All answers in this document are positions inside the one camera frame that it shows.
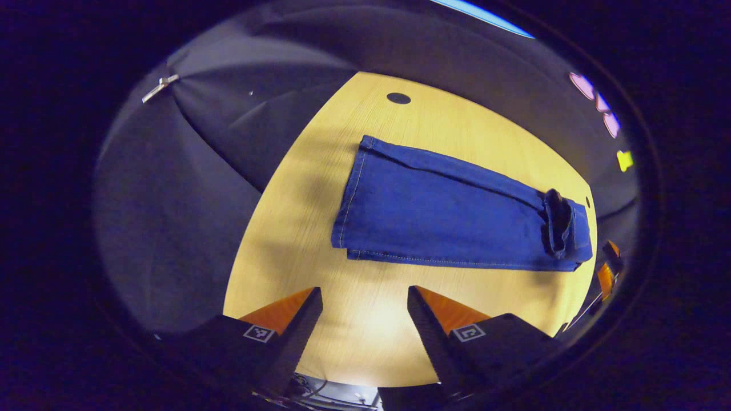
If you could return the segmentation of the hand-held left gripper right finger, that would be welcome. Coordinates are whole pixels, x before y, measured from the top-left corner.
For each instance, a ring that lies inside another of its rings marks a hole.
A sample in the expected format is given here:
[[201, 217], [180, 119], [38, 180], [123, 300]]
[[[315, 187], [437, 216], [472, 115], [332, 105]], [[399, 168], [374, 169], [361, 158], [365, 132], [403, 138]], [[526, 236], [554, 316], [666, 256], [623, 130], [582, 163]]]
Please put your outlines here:
[[519, 316], [488, 316], [430, 291], [409, 287], [407, 309], [446, 394], [503, 389], [565, 348]]

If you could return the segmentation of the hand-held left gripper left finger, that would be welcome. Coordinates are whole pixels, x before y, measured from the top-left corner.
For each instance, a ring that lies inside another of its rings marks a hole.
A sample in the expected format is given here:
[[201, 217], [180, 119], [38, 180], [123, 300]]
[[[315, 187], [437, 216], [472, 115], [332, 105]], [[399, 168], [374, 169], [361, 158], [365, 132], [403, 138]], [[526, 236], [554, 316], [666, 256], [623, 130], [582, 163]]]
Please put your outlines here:
[[154, 341], [166, 361], [208, 386], [277, 397], [287, 391], [321, 313], [321, 289], [308, 287], [241, 318], [217, 315]]

